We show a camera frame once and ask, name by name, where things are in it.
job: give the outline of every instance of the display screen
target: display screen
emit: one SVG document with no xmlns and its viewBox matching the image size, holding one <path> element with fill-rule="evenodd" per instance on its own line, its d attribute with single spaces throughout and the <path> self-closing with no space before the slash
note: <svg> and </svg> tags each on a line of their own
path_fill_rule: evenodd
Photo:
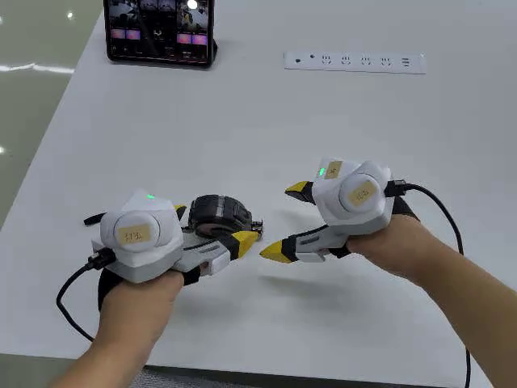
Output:
<svg viewBox="0 0 517 388">
<path fill-rule="evenodd" d="M 206 62 L 208 0 L 108 0 L 115 57 Z"/>
</svg>

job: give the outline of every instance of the socket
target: socket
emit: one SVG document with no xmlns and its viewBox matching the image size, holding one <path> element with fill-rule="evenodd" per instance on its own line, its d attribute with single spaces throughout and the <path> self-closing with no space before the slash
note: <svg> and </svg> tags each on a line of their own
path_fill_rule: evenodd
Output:
<svg viewBox="0 0 517 388">
<path fill-rule="evenodd" d="M 367 73 L 425 74 L 424 54 L 287 52 L 288 70 L 359 71 Z"/>
</svg>

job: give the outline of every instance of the white table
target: white table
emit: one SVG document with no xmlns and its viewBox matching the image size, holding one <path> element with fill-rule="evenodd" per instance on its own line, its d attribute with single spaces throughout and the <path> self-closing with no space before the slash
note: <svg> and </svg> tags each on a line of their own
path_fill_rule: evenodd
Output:
<svg viewBox="0 0 517 388">
<path fill-rule="evenodd" d="M 113 65 L 99 19 L 0 233 L 0 352 L 76 357 L 54 306 L 90 253 L 85 216 L 134 188 L 220 193 L 266 222 L 238 264 L 183 290 L 150 363 L 462 386 L 464 349 L 421 290 L 357 257 L 291 266 L 259 250 L 321 225 L 283 190 L 321 156 L 375 159 L 452 210 L 467 255 L 517 287 L 515 2 L 220 0 L 210 71 Z M 427 56 L 426 76 L 283 70 L 286 50 Z M 453 244 L 439 210 L 414 210 Z M 98 274 L 65 304 L 95 332 Z M 487 386 L 474 365 L 473 385 Z"/>
</svg>

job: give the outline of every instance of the cable connector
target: cable connector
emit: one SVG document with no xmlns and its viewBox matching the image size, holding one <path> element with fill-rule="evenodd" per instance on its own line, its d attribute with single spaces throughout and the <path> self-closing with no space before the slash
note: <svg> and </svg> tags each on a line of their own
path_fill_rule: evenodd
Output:
<svg viewBox="0 0 517 388">
<path fill-rule="evenodd" d="M 96 269 L 98 271 L 111 263 L 115 263 L 115 261 L 115 252 L 110 248 L 103 248 L 88 258 L 87 265 L 89 269 Z"/>
<path fill-rule="evenodd" d="M 403 179 L 390 180 L 385 189 L 385 196 L 404 196 L 407 192 L 407 183 Z"/>
</svg>

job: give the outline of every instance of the human hand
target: human hand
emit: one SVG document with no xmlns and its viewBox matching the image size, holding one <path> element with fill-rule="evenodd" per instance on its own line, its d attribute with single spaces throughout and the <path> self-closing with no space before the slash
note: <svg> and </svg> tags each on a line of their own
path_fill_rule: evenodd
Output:
<svg viewBox="0 0 517 388">
<path fill-rule="evenodd" d="M 418 283 L 427 265 L 444 245 L 418 220 L 393 215 L 385 229 L 366 236 L 350 237 L 347 248 L 384 269 Z"/>
<path fill-rule="evenodd" d="M 147 357 L 162 335 L 182 287 L 183 275 L 173 271 L 139 285 L 127 281 L 117 285 L 104 298 L 94 344 L 119 344 Z"/>
</svg>

